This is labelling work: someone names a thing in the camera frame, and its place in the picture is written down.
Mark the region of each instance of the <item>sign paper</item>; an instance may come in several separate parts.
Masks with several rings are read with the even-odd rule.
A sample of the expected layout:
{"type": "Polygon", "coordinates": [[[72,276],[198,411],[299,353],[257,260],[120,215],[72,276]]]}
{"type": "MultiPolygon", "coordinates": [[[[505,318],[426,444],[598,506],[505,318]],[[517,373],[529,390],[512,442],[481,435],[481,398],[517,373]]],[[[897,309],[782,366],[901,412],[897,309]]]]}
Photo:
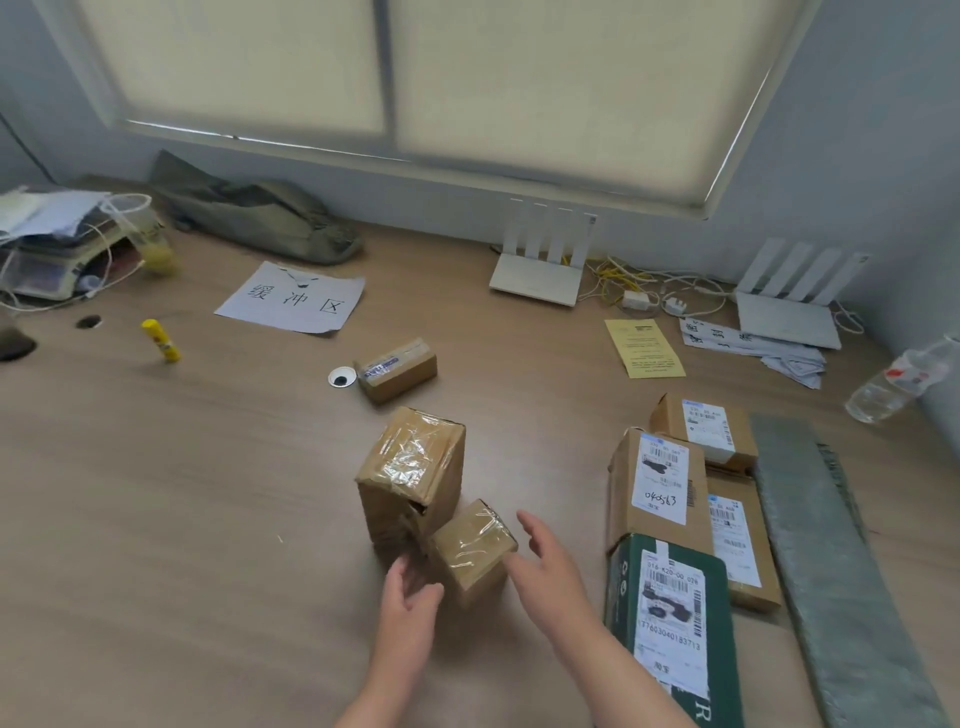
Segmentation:
{"type": "Polygon", "coordinates": [[[335,279],[261,263],[218,316],[302,333],[338,331],[360,301],[364,279],[335,279]]]}

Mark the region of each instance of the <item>hand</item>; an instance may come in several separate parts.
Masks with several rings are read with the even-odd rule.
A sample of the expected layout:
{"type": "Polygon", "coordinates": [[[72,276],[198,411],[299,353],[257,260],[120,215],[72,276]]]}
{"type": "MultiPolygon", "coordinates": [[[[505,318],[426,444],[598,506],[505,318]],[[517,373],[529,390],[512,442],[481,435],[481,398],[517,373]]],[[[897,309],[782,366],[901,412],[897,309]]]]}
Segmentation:
{"type": "Polygon", "coordinates": [[[387,572],[380,602],[380,624],[364,688],[387,695],[403,706],[420,681],[430,657],[437,609],[444,598],[443,584],[427,584],[406,595],[409,562],[407,556],[400,556],[387,572]]]}
{"type": "Polygon", "coordinates": [[[517,511],[516,517],[530,535],[530,550],[540,561],[508,553],[503,563],[530,619],[556,644],[564,631],[598,619],[587,599],[580,570],[553,531],[526,511],[517,511]]]}

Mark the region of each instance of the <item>forearm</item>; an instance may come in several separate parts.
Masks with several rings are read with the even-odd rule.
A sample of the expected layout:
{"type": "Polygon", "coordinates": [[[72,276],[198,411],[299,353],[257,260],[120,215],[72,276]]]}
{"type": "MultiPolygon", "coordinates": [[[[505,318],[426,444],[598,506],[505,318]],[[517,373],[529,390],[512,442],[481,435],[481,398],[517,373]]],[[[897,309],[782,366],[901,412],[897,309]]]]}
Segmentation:
{"type": "Polygon", "coordinates": [[[334,728],[394,728],[407,706],[407,697],[389,686],[368,683],[350,703],[334,728]]]}
{"type": "Polygon", "coordinates": [[[683,709],[595,616],[551,636],[598,728],[693,728],[683,709]]]}

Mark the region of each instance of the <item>stack of papers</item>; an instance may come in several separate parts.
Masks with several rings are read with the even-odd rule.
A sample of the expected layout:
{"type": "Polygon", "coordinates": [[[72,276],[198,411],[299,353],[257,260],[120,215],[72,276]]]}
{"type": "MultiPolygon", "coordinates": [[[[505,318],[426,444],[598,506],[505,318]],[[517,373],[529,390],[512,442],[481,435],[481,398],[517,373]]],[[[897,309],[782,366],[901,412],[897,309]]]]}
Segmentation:
{"type": "Polygon", "coordinates": [[[0,200],[0,240],[26,235],[74,237],[77,228],[109,192],[68,189],[63,192],[9,192],[0,200]]]}
{"type": "Polygon", "coordinates": [[[759,356],[766,366],[789,376],[804,387],[820,389],[820,374],[827,361],[819,349],[744,333],[736,328],[708,324],[699,319],[683,319],[680,331],[684,343],[697,349],[759,356]]]}

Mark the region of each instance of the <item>plug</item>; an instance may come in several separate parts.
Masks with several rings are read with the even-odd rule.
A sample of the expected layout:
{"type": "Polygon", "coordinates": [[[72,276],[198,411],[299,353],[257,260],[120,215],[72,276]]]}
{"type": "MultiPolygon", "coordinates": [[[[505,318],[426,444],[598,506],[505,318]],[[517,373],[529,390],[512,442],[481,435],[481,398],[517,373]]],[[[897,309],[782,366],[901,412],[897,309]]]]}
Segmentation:
{"type": "Polygon", "coordinates": [[[624,291],[620,305],[637,311],[652,311],[657,307],[655,303],[650,301],[650,297],[642,291],[624,291]]]}
{"type": "Polygon", "coordinates": [[[671,316],[683,316],[684,312],[686,311],[686,303],[671,296],[666,300],[666,302],[664,302],[663,310],[665,310],[671,316]]]}

